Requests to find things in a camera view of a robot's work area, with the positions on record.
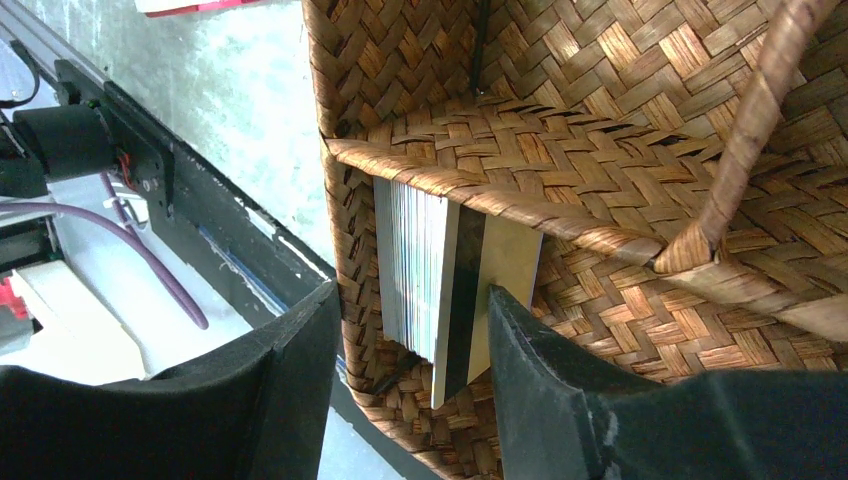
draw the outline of black cable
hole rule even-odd
[[[25,98],[23,100],[0,100],[0,108],[18,108],[23,107],[29,102],[35,99],[35,96],[38,95],[38,90],[41,88],[41,75],[38,74],[38,67],[35,65],[35,60],[30,55],[29,50],[24,47],[24,44],[18,40],[12,40],[9,42],[9,46],[12,47],[12,51],[24,62],[24,65],[29,68],[30,73],[32,73],[32,79],[35,83],[35,86],[32,89],[32,95],[29,98]]]
[[[477,9],[477,38],[474,42],[474,52],[471,57],[471,94],[480,95],[480,76],[483,73],[483,49],[486,46],[486,34],[489,27],[489,10],[491,0],[481,0]]]

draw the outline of wicker basket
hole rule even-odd
[[[432,411],[430,366],[382,337],[374,175],[545,232],[534,314],[623,369],[842,369],[836,3],[305,1],[347,380],[368,418],[445,478],[502,476],[487,375]]]

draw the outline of woven basket wall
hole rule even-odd
[[[780,0],[494,0],[483,85],[697,138],[727,140]],[[769,147],[848,162],[848,3],[810,45]]]
[[[805,76],[798,75],[787,97],[775,151],[848,161],[846,5],[819,30],[802,63]],[[495,0],[483,90],[716,144],[727,135],[775,7],[772,1]],[[466,95],[476,8],[464,0],[305,1],[324,138],[385,143],[386,135],[405,131],[393,128],[421,125],[444,112],[440,104]],[[421,107],[436,113],[395,121]],[[371,177],[340,163],[331,148],[322,145],[322,161],[354,398],[378,428],[441,476],[501,478],[488,374],[432,411],[430,366],[406,364],[408,352],[382,337]],[[437,157],[424,142],[388,148]],[[774,246],[752,237],[749,227],[744,217],[734,222],[745,233],[730,234],[731,251]],[[560,239],[545,242],[533,304],[534,314],[561,334],[657,381],[712,368],[834,370],[848,363],[839,344],[706,302],[643,268]]]

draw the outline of purple wire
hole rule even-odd
[[[150,265],[150,268],[156,273],[156,275],[162,279],[162,282],[165,283],[166,288],[169,291],[173,291],[178,293],[180,298],[185,300],[184,307],[186,308],[187,313],[191,317],[191,320],[195,325],[200,327],[202,330],[206,330],[209,328],[209,321],[206,319],[206,316],[203,314],[203,311],[200,310],[200,307],[188,292],[185,291],[182,285],[171,275],[171,272],[168,271],[168,268],[165,267],[162,262],[156,258],[156,255],[147,249],[147,247],[141,243],[137,237],[134,237],[132,234],[119,227],[117,224],[112,223],[109,219],[102,217],[94,212],[89,212],[83,208],[73,207],[71,205],[63,205],[60,203],[39,203],[39,202],[21,202],[21,203],[0,203],[0,212],[11,212],[11,213],[52,213],[52,214],[66,214],[73,215],[75,217],[82,218],[83,220],[87,220],[95,225],[105,228],[112,232],[115,236],[123,240],[127,245],[132,247],[141,257],[147,261],[147,264]]]
[[[120,200],[118,199],[118,194],[115,193],[115,187],[112,186],[112,181],[109,179],[109,174],[107,174],[106,172],[101,173],[100,180],[103,182],[103,187],[109,194],[110,201],[112,202],[112,209],[115,211],[115,214],[121,221],[124,230],[126,230],[130,235],[132,235],[138,241],[139,244],[145,247],[145,249],[147,249],[147,246],[144,245],[144,242],[141,240],[141,237],[139,237],[138,232],[136,232],[135,229],[131,226],[130,219],[129,217],[127,217],[127,213],[122,208]],[[173,278],[173,275],[171,275],[173,281],[177,282],[176,287],[179,288],[175,288],[175,286],[171,284],[169,278],[164,276],[162,272],[157,270],[156,268],[153,268],[153,273],[155,273],[156,276],[159,277],[159,281],[162,282],[162,286],[165,287],[165,290],[168,291],[174,301],[176,301],[177,304],[179,304],[179,306],[186,312],[186,314],[194,320],[194,323],[197,323],[197,320],[195,320],[196,315],[194,312],[201,311],[200,307],[197,306],[191,295],[184,288],[181,287],[181,284],[178,283],[177,279]],[[208,325],[205,319],[203,319],[202,321],[204,324]]]

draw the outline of purple cable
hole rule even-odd
[[[109,174],[103,172],[100,174],[100,180],[103,182],[103,187],[106,189],[106,192],[109,194],[110,201],[112,202],[112,209],[115,211],[115,214],[118,216],[118,219],[121,221],[124,230],[126,230],[130,235],[135,238],[139,244],[144,246],[144,242],[139,237],[138,232],[130,224],[130,219],[127,217],[126,212],[121,206],[120,200],[118,199],[118,194],[115,193],[115,187],[112,186],[112,181],[109,179]],[[153,269],[153,273],[159,277],[159,281],[162,282],[162,286],[165,287],[165,290],[171,295],[174,301],[179,304],[179,306],[186,312],[186,314],[191,317],[193,320],[195,319],[195,311],[201,311],[200,307],[194,302],[194,299],[191,298],[191,295],[185,291],[184,288],[181,287],[179,283],[176,283],[179,289],[175,289],[174,286],[169,282],[169,279],[162,275],[162,272]]]
[[[175,293],[179,293],[179,296],[186,300],[185,308],[191,317],[192,321],[195,325],[200,327],[202,330],[206,330],[209,328],[209,321],[206,320],[206,316],[203,315],[203,311],[200,310],[200,307],[188,292],[185,291],[182,285],[171,275],[171,272],[168,271],[168,268],[162,264],[162,262],[156,258],[156,255],[147,249],[147,247],[141,243],[136,237],[133,237],[132,234],[119,227],[118,225],[112,223],[109,219],[102,217],[94,212],[89,212],[88,210],[73,207],[71,205],[62,205],[60,203],[38,203],[38,202],[21,202],[21,203],[0,203],[0,212],[12,212],[12,213],[52,213],[52,214],[66,214],[73,215],[75,217],[82,218],[83,220],[87,220],[95,225],[99,225],[100,227],[105,228],[112,232],[115,236],[123,240],[127,245],[132,247],[141,257],[147,261],[147,264],[150,265],[150,268],[156,273],[156,275],[162,279],[162,282],[166,284],[166,288],[169,291],[173,291]]]

